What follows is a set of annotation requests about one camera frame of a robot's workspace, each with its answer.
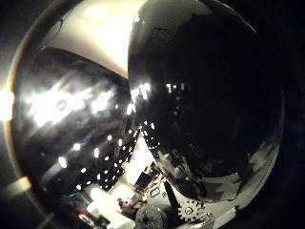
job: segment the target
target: metal gear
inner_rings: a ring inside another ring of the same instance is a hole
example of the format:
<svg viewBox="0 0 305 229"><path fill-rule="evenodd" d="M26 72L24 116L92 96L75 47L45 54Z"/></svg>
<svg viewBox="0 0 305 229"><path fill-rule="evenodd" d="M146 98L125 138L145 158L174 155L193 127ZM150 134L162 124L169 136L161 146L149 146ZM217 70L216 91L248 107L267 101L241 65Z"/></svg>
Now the metal gear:
<svg viewBox="0 0 305 229"><path fill-rule="evenodd" d="M180 202L178 215L185 221L202 219L205 216L203 203L192 199Z"/></svg>

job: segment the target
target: shiny metal surface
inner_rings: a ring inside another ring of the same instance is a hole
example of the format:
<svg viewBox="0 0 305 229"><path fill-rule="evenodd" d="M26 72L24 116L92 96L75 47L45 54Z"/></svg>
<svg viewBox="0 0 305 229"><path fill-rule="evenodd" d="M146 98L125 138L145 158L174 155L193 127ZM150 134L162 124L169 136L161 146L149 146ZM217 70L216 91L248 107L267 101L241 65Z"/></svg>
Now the shiny metal surface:
<svg viewBox="0 0 305 229"><path fill-rule="evenodd" d="M17 158L53 200L91 183L110 190L125 173L122 162L130 160L138 137L125 78L46 48L17 80L15 96Z"/></svg>
<svg viewBox="0 0 305 229"><path fill-rule="evenodd" d="M4 92L20 192L51 210L37 228L134 228L146 203L159 215L142 227L218 228L274 167L283 95L259 34L217 1L143 2L79 4L47 44L62 50L40 46Z"/></svg>
<svg viewBox="0 0 305 229"><path fill-rule="evenodd" d="M234 199L281 138L268 49L217 1L147 1L136 18L129 79L149 149L185 196Z"/></svg>

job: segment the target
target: white ceiling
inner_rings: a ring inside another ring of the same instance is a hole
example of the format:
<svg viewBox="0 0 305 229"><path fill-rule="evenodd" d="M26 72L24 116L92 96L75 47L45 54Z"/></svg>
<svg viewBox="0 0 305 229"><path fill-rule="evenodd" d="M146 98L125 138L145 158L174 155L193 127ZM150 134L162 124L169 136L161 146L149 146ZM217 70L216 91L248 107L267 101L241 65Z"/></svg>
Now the white ceiling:
<svg viewBox="0 0 305 229"><path fill-rule="evenodd" d="M64 20L49 46L84 56L126 78L129 36L146 0L85 0Z"/></svg>

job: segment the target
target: bright light spot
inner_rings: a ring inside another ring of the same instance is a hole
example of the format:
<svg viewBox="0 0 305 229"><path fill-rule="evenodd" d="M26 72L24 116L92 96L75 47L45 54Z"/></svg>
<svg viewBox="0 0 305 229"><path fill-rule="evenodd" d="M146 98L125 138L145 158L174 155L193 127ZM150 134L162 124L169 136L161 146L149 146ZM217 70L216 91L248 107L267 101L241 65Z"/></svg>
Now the bright light spot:
<svg viewBox="0 0 305 229"><path fill-rule="evenodd" d="M77 111L85 107L83 94L69 94L50 90L44 94L39 94L30 99L30 115L38 127L42 127L47 122L59 122L72 111Z"/></svg>
<svg viewBox="0 0 305 229"><path fill-rule="evenodd" d="M12 105L14 95L12 92L0 91L0 120L9 121L12 118Z"/></svg>
<svg viewBox="0 0 305 229"><path fill-rule="evenodd" d="M92 103L92 112L94 114L104 111L108 105L109 99L113 96L112 92L101 93Z"/></svg>
<svg viewBox="0 0 305 229"><path fill-rule="evenodd" d="M166 84L166 87L169 89L169 94L172 93L172 86L171 84Z"/></svg>
<svg viewBox="0 0 305 229"><path fill-rule="evenodd" d="M99 157L99 149L95 148L93 154L94 154L95 158L98 158Z"/></svg>
<svg viewBox="0 0 305 229"><path fill-rule="evenodd" d="M130 103L130 104L128 105L128 107L127 107L126 114L127 114L127 115L130 115L130 114L132 113L132 111L135 112L135 106L134 106L134 104Z"/></svg>
<svg viewBox="0 0 305 229"><path fill-rule="evenodd" d="M140 91L138 89L131 90L132 101L135 103L136 98L140 95Z"/></svg>
<svg viewBox="0 0 305 229"><path fill-rule="evenodd" d="M140 17L139 17L139 14L137 14L133 20L134 23L137 23L140 21Z"/></svg>
<svg viewBox="0 0 305 229"><path fill-rule="evenodd" d="M79 151L79 150L80 150L80 147L81 147L81 145L80 145L79 143L75 143L75 144L73 145L73 149L74 149L75 151Z"/></svg>
<svg viewBox="0 0 305 229"><path fill-rule="evenodd" d="M140 91L145 100L148 99L147 92L149 92L150 90L151 90L151 85L149 83L146 83L146 84L143 84L140 86Z"/></svg>
<svg viewBox="0 0 305 229"><path fill-rule="evenodd" d="M63 156L60 156L58 158L58 162L59 162L60 166L63 167L64 169L66 169L68 167L67 160Z"/></svg>

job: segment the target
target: reflective sphere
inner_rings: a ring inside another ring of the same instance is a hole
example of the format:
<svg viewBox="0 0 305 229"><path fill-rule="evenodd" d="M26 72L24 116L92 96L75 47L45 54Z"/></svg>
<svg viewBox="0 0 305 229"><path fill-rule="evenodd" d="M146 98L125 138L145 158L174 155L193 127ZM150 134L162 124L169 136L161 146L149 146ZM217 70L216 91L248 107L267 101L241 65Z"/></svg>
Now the reflective sphere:
<svg viewBox="0 0 305 229"><path fill-rule="evenodd" d="M46 48L17 78L15 95L17 158L55 205L91 184L109 191L125 173L138 137L126 78Z"/></svg>
<svg viewBox="0 0 305 229"><path fill-rule="evenodd" d="M278 151L283 97L259 34L216 1L153 0L135 17L136 118L188 198L233 199Z"/></svg>

